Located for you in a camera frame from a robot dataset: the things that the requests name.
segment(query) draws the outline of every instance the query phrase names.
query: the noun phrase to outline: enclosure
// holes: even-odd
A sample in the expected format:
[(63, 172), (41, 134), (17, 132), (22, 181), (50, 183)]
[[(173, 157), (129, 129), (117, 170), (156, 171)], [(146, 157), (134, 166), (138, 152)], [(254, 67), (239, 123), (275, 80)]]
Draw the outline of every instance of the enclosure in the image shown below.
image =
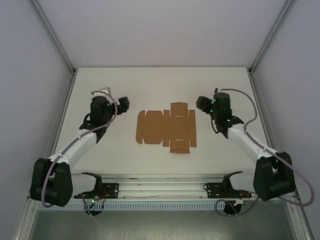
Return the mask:
[[(12, 0), (0, 8), (1, 239), (318, 239), (320, 2), (316, 0)], [(72, 169), (117, 183), (97, 217), (81, 199), (44, 208), (29, 197), (34, 164), (74, 138), (90, 112), (91, 92), (110, 87), (130, 108)], [(215, 88), (255, 102), (248, 128), (286, 151), (313, 185), (301, 207), (259, 200), (246, 215), (215, 212), (206, 183), (253, 173), (240, 148), (215, 134), (197, 109)], [(254, 115), (229, 92), (232, 114)], [(136, 141), (139, 112), (195, 110), (196, 147), (170, 153)], [(295, 203), (311, 198), (295, 175)], [(253, 198), (244, 197), (245, 211)], [(219, 210), (224, 203), (216, 206)]]

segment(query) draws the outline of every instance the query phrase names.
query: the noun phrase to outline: flattened cardboard box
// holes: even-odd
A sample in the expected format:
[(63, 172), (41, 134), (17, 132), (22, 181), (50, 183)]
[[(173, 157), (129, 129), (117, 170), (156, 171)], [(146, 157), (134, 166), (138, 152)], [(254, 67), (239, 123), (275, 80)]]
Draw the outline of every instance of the flattened cardboard box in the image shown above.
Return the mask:
[(160, 144), (170, 147), (170, 153), (189, 154), (197, 147), (196, 112), (188, 104), (171, 103), (171, 110), (142, 110), (139, 112), (136, 141), (139, 144)]

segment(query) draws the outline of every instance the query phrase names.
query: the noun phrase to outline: brown cardboard cutout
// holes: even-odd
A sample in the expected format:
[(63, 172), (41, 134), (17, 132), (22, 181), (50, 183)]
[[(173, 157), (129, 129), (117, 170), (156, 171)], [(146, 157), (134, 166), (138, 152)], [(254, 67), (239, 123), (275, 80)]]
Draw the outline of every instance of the brown cardboard cutout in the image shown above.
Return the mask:
[(141, 111), (136, 127), (136, 141), (170, 147), (170, 153), (189, 154), (189, 147), (197, 147), (196, 112), (188, 104), (171, 103), (171, 110)]

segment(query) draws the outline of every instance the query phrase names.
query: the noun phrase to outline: white ceiling panel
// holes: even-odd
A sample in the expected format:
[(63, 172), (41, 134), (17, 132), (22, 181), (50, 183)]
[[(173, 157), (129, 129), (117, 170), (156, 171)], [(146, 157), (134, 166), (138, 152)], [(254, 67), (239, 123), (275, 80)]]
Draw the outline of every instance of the white ceiling panel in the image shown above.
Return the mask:
[(39, 0), (75, 67), (250, 67), (285, 0)]

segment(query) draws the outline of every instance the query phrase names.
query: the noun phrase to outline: metal frame edge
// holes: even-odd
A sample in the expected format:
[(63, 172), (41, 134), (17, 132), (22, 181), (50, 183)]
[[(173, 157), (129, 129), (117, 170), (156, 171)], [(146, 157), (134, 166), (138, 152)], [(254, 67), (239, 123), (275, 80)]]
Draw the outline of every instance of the metal frame edge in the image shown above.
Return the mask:
[(17, 226), (17, 230), (15, 231), (13, 237), (14, 240), (28, 240), (30, 238), (38, 208), (38, 201), (27, 199), (23, 208), (22, 216)]
[(72, 93), (72, 90), (75, 85), (77, 73), (78, 73), (78, 70), (75, 70), (75, 72), (72, 73), (69, 77), (67, 87), (66, 87), (65, 92), (63, 94), (62, 103), (61, 103), (60, 109), (58, 111), (58, 117), (57, 117), (57, 120), (56, 120), (54, 128), (53, 128), (53, 133), (51, 135), (51, 139), (49, 142), (49, 148), (48, 148), (46, 157), (51, 156), (56, 151), (56, 147), (58, 144), (62, 125), (63, 125), (64, 119), (65, 119), (69, 100), (71, 97), (71, 93)]
[[(247, 72), (248, 72), (251, 88), (253, 91), (253, 95), (255, 98), (255, 103), (260, 115), (262, 128), (265, 134), (267, 144), (271, 148), (277, 149), (278, 144), (277, 144), (273, 129), (271, 127), (270, 119), (268, 117), (266, 107), (264, 105), (264, 101), (261, 95), (261, 91), (259, 89), (257, 78), (255, 77), (255, 74), (252, 74), (250, 72), (249, 69), (247, 70)], [(297, 202), (300, 202), (298, 192), (293, 193), (292, 197), (295, 198)], [(314, 240), (304, 209), (301, 206), (293, 205), (290, 203), (287, 203), (286, 205), (288, 208), (289, 216), (291, 218), (291, 223), (297, 239)]]
[(277, 17), (276, 21), (274, 22), (269, 34), (267, 35), (261, 49), (259, 50), (252, 66), (249, 70), (251, 74), (257, 70), (258, 66), (260, 65), (261, 61), (263, 60), (263, 58), (267, 54), (272, 43), (276, 39), (281, 27), (285, 23), (289, 13), (291, 12), (291, 10), (294, 7), (296, 2), (297, 2), (297, 0), (287, 0), (285, 2), (279, 16)]
[[(46, 157), (52, 155), (56, 150), (62, 125), (67, 112), (69, 100), (71, 97), (71, 93), (75, 85), (77, 72), (78, 70), (75, 70), (68, 79), (68, 84), (62, 98), (60, 109), (58, 111), (58, 117), (53, 128), (52, 137), (49, 142)], [(32, 227), (36, 218), (37, 209), (39, 208), (39, 204), (40, 203), (38, 201), (32, 199), (26, 200), (21, 218), (14, 233), (14, 240), (28, 240), (30, 238)]]
[(51, 39), (53, 45), (56, 47), (57, 51), (59, 52), (60, 56), (62, 57), (64, 63), (66, 64), (67, 68), (70, 70), (71, 73), (73, 73), (75, 71), (74, 66), (72, 65), (64, 47), (62, 46), (62, 44), (60, 43), (60, 40), (58, 39), (54, 29), (52, 28), (50, 22), (48, 21), (47, 16), (45, 15), (43, 9), (41, 8), (38, 0), (29, 0), (31, 5), (34, 8), (34, 11), (36, 13), (36, 15), (39, 18), (39, 21), (41, 22), (41, 24), (43, 25), (43, 27), (45, 28), (49, 38)]

